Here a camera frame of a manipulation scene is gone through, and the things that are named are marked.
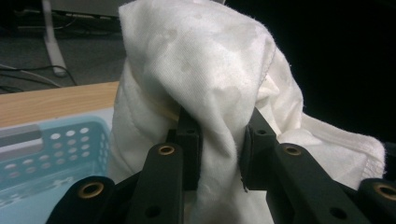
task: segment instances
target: metal leg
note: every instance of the metal leg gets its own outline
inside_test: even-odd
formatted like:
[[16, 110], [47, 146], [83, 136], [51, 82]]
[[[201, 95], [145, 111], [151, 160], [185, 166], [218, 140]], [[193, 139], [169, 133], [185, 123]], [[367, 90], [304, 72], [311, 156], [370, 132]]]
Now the metal leg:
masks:
[[[46, 22], [46, 33], [44, 34], [44, 41], [46, 43], [49, 60], [52, 65], [58, 65], [66, 68], [64, 57], [59, 50], [58, 42], [56, 41], [52, 25], [52, 10], [50, 7], [50, 0], [42, 0], [44, 19]], [[57, 77], [65, 77], [66, 72], [61, 68], [53, 68], [53, 72]]]

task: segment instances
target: fabric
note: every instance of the fabric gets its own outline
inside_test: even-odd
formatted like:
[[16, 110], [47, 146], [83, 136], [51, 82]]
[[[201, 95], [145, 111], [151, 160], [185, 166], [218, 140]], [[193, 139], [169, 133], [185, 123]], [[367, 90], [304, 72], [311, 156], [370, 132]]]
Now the fabric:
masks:
[[333, 179], [356, 188], [363, 178], [382, 176], [377, 140], [303, 113], [288, 62], [259, 22], [207, 0], [137, 0], [120, 7], [120, 21], [127, 58], [109, 176], [120, 182], [139, 172], [149, 149], [176, 128], [183, 106], [204, 137], [185, 223], [272, 222], [265, 192], [245, 193], [237, 164], [255, 106], [279, 142], [307, 148]]

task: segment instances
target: brass insert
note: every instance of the brass insert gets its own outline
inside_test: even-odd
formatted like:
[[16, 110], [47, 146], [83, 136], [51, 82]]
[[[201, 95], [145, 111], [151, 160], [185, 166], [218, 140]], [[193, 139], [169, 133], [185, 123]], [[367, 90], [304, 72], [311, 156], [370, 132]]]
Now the brass insert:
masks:
[[286, 153], [288, 153], [291, 156], [300, 156], [302, 153], [302, 151], [299, 148], [295, 148], [295, 147], [285, 147], [284, 150]]
[[104, 188], [105, 185], [103, 185], [103, 183], [101, 182], [91, 182], [85, 184], [78, 190], [78, 197], [82, 199], [90, 199], [96, 197], [103, 191]]
[[382, 197], [396, 201], [396, 189], [394, 187], [382, 183], [375, 183], [374, 189]]
[[171, 146], [163, 146], [158, 149], [158, 153], [163, 156], [170, 155], [175, 152], [175, 148]]

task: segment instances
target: plastic basket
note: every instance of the plastic basket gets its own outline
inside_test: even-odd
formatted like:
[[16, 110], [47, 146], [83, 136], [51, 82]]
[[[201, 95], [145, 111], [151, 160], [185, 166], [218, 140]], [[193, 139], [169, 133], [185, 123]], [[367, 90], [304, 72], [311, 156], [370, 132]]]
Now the plastic basket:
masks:
[[74, 183], [106, 175], [108, 133], [94, 116], [0, 131], [0, 223], [45, 223]]

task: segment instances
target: wooden table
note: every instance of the wooden table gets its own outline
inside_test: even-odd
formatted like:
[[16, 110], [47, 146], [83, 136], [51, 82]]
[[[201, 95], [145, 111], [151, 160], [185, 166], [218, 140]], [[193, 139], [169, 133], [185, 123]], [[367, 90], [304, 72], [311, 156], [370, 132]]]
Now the wooden table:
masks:
[[0, 96], [0, 127], [54, 119], [114, 105], [119, 82]]

